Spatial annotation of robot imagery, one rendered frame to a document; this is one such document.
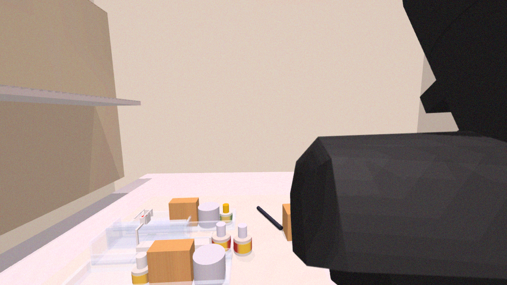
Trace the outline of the black thin rod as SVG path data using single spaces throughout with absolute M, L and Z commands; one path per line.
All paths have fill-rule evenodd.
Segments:
M 268 215 L 267 212 L 264 211 L 260 206 L 257 206 L 257 210 L 261 212 L 268 220 L 270 220 L 278 229 L 282 230 L 283 226 L 281 226 L 274 218 L 271 217 L 271 215 Z

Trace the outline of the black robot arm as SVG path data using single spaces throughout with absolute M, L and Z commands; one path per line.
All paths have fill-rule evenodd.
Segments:
M 480 0 L 402 0 L 428 62 L 441 35 L 478 1 Z

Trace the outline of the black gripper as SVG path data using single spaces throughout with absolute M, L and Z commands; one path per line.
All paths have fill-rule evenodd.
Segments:
M 459 131 L 317 137 L 290 188 L 293 253 L 336 285 L 507 285 L 507 0 L 441 35 L 426 114 Z

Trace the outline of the orange wooden block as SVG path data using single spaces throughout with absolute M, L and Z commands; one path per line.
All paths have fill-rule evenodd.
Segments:
M 192 215 L 192 221 L 198 220 L 199 197 L 173 198 L 169 202 L 170 220 L 188 219 Z
M 149 283 L 193 281 L 195 239 L 155 240 L 147 250 Z
M 282 204 L 282 226 L 287 241 L 292 241 L 292 231 L 290 223 L 290 203 Z

